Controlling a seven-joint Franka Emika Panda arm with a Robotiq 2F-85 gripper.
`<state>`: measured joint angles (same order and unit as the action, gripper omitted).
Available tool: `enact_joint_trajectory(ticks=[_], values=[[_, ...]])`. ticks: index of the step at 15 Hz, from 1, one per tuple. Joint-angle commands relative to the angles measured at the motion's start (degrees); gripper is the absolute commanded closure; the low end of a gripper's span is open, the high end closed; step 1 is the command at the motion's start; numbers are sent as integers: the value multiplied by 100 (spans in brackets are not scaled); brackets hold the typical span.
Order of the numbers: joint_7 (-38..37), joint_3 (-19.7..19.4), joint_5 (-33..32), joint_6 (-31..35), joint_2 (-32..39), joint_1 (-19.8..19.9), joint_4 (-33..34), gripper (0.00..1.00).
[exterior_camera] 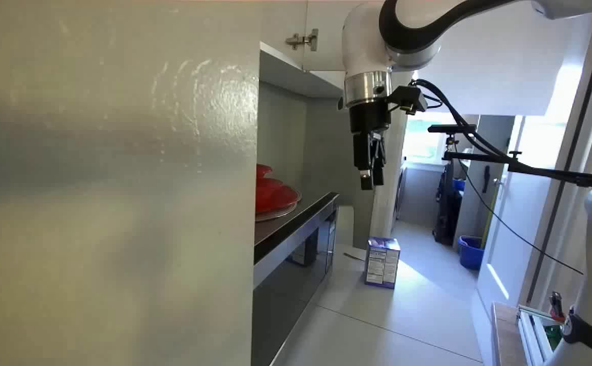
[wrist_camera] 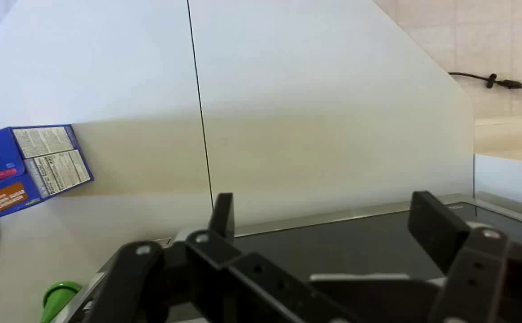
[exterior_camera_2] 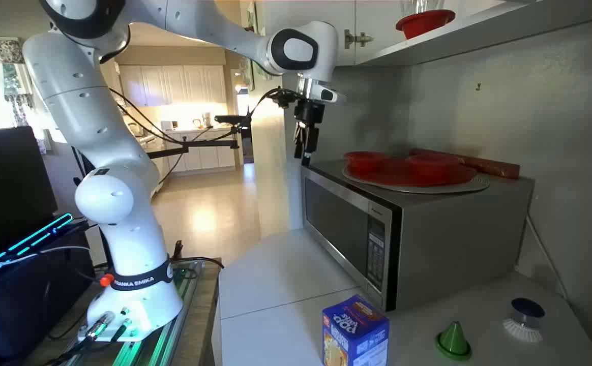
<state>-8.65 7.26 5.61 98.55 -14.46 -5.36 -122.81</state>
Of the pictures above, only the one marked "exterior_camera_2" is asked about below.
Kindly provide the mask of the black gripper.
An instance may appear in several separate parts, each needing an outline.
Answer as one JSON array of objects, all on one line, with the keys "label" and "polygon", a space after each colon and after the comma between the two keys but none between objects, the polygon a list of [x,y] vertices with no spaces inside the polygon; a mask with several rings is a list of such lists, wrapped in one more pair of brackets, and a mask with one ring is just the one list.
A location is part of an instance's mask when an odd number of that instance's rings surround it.
[{"label": "black gripper", "polygon": [[320,137],[320,124],[323,117],[326,105],[315,100],[299,100],[296,105],[296,119],[298,119],[298,132],[296,132],[296,149],[293,157],[302,159],[304,157],[304,132],[307,132],[307,143],[305,143],[305,166],[309,164],[315,149],[317,149],[317,137]]}]

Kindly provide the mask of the robot base table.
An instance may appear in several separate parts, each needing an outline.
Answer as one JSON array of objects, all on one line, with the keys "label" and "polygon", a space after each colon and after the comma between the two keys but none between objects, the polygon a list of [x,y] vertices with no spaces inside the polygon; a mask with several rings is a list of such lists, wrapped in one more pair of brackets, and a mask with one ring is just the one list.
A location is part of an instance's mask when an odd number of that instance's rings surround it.
[{"label": "robot base table", "polygon": [[221,272],[222,264],[217,260],[179,260],[175,279],[183,309],[172,324],[141,342],[107,338],[68,355],[80,344],[88,300],[101,293],[91,286],[24,358],[24,366],[217,366],[215,317]]}]

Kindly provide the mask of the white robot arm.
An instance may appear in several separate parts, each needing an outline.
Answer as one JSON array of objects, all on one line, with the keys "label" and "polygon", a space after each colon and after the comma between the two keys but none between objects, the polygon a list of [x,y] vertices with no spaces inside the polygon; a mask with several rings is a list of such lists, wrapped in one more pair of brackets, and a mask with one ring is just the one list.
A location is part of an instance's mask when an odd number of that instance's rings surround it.
[{"label": "white robot arm", "polygon": [[256,61],[273,76],[302,77],[299,155],[317,144],[339,32],[323,21],[250,32],[215,0],[40,0],[54,29],[24,41],[28,76],[60,125],[95,169],[75,189],[75,206],[107,236],[112,282],[88,306],[85,342],[141,342],[183,309],[161,226],[152,208],[160,170],[125,125],[101,62],[130,42],[130,27],[153,25]]}]

